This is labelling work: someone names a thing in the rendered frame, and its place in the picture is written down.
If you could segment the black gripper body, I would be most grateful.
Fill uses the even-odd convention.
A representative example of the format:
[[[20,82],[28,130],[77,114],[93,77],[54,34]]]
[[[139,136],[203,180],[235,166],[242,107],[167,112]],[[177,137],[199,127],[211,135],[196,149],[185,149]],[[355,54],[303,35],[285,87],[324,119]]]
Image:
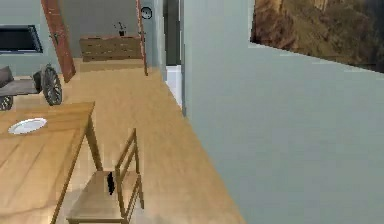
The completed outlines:
[[[114,193],[115,190],[115,183],[113,178],[113,173],[110,172],[107,176],[107,184],[108,184],[108,192],[110,195]]]

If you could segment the wooden slat-back chair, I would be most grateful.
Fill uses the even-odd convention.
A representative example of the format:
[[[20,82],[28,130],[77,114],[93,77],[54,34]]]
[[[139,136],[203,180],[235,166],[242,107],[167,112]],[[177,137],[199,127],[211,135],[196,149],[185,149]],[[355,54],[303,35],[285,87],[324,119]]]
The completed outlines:
[[[115,183],[112,195],[107,184],[110,172]],[[130,224],[136,201],[144,208],[137,130],[133,129],[114,169],[91,176],[66,220],[69,224]]]

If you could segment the wooden dining table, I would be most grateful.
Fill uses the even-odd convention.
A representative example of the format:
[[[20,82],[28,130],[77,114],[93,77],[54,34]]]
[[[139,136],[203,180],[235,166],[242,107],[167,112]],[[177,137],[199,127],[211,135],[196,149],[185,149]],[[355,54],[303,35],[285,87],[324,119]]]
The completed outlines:
[[[93,102],[0,112],[0,224],[55,224],[83,142],[103,169]],[[44,127],[14,135],[19,121],[44,118]]]

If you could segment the white plate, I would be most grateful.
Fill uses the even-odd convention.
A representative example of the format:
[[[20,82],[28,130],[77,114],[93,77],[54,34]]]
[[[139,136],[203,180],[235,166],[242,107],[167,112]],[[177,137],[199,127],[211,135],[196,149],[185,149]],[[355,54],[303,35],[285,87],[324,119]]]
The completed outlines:
[[[26,119],[26,120],[19,121],[16,124],[13,124],[8,129],[8,132],[14,135],[27,134],[44,127],[46,123],[47,123],[47,120],[44,118]]]

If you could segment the wooden chest of drawers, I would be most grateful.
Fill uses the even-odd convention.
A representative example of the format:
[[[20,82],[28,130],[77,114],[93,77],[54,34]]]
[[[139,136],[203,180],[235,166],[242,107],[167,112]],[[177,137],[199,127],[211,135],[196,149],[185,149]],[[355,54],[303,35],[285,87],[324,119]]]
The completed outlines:
[[[90,36],[79,40],[84,61],[141,59],[140,38],[135,36]]]

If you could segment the brown room door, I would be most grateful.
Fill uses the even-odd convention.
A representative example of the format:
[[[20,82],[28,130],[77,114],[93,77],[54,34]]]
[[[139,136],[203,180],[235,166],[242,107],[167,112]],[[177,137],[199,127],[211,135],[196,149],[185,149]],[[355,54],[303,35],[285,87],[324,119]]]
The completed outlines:
[[[61,15],[58,0],[40,0],[44,15],[47,21],[49,33],[59,35],[59,45],[56,45],[53,39],[56,56],[64,77],[64,82],[68,83],[76,74],[76,69],[71,54],[67,30]]]

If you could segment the brown door frame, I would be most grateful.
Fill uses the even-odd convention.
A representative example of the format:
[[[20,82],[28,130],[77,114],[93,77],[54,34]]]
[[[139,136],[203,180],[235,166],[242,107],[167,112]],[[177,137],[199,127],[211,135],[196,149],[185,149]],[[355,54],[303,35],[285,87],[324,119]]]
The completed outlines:
[[[144,29],[143,29],[143,23],[142,23],[140,0],[135,0],[135,4],[136,4],[137,19],[138,19],[138,34],[140,37],[141,56],[142,56],[143,66],[144,66],[144,75],[148,76],[148,67],[147,67],[146,52],[145,52],[145,37],[144,37]]]

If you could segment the black wall television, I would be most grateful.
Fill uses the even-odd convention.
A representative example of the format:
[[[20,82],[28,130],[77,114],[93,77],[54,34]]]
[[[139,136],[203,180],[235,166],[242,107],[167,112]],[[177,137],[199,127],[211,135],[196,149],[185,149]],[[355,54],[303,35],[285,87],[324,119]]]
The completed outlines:
[[[42,53],[34,25],[0,25],[0,53]]]

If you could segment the brown landscape wall painting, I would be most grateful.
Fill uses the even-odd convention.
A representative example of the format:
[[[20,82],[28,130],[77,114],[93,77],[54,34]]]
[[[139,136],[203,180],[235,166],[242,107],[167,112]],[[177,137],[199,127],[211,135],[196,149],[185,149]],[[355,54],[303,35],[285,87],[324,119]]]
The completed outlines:
[[[254,0],[250,41],[384,73],[384,0]]]

